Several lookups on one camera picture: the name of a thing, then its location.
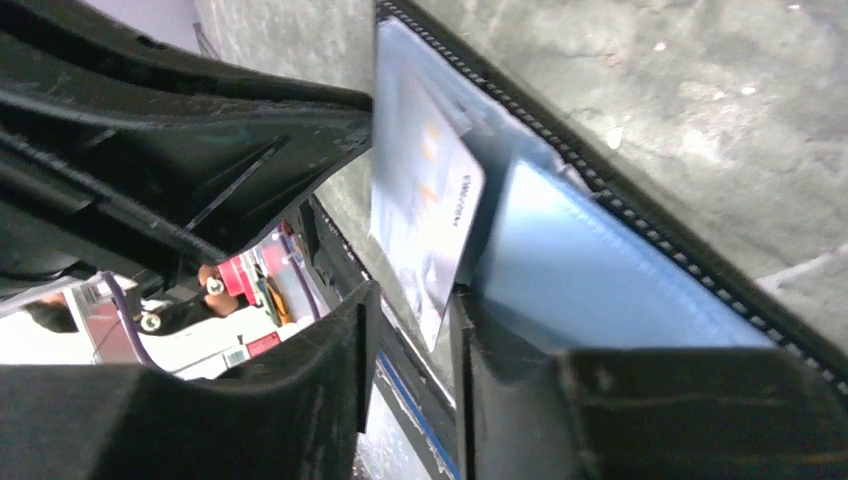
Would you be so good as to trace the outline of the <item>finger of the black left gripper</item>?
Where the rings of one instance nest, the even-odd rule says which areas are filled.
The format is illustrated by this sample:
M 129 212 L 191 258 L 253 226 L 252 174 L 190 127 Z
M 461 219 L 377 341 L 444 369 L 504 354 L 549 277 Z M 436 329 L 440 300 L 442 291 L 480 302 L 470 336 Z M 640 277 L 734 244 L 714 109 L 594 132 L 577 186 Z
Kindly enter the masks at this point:
M 1 90 L 5 265 L 178 265 L 247 250 L 371 140 L 369 96 Z
M 1 31 L 75 67 L 182 95 L 329 103 L 370 113 L 363 92 L 283 78 L 155 41 L 80 1 L 3 1 Z

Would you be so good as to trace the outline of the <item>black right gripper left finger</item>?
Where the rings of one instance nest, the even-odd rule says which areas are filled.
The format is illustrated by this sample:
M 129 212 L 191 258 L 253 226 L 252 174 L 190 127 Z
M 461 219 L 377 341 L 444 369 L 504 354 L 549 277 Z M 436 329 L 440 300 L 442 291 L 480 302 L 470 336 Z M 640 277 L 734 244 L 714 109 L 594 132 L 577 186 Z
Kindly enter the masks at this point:
M 348 479 L 380 288 L 214 380 L 138 364 L 1 370 L 5 479 Z

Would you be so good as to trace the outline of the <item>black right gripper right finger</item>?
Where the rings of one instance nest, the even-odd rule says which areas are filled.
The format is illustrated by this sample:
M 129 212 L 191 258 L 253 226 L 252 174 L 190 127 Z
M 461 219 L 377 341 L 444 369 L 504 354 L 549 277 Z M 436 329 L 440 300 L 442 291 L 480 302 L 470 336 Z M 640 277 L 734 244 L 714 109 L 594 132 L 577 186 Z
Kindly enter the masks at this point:
M 811 368 L 763 348 L 546 353 L 455 287 L 465 479 L 843 479 L 847 412 Z

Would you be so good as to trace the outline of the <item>black leather card holder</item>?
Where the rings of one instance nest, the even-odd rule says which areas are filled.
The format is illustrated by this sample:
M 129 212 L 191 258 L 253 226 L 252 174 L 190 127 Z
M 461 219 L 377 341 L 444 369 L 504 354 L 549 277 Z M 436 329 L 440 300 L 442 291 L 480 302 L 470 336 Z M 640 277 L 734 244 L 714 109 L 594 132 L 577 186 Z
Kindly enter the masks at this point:
M 480 55 L 407 1 L 381 1 L 378 17 L 409 33 L 425 54 L 504 108 L 576 169 L 579 192 L 533 168 L 540 192 L 554 201 L 542 229 L 578 260 L 551 254 L 553 284 L 577 282 L 579 300 L 602 309 L 576 327 L 593 345 L 615 348 L 739 345 L 746 338 L 787 351 L 838 394 L 847 392 L 847 361 L 827 341 L 755 291 L 727 262 L 701 245 L 633 186 L 570 127 Z

